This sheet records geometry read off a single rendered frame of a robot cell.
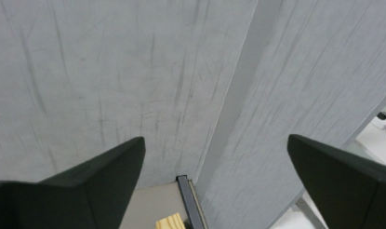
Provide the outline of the light wooden block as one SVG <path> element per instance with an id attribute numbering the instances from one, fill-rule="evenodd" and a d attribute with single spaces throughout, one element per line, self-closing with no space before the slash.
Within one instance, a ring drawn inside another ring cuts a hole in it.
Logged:
<path id="1" fill-rule="evenodd" d="M 185 229 L 180 215 L 177 213 L 156 222 L 155 229 Z"/>

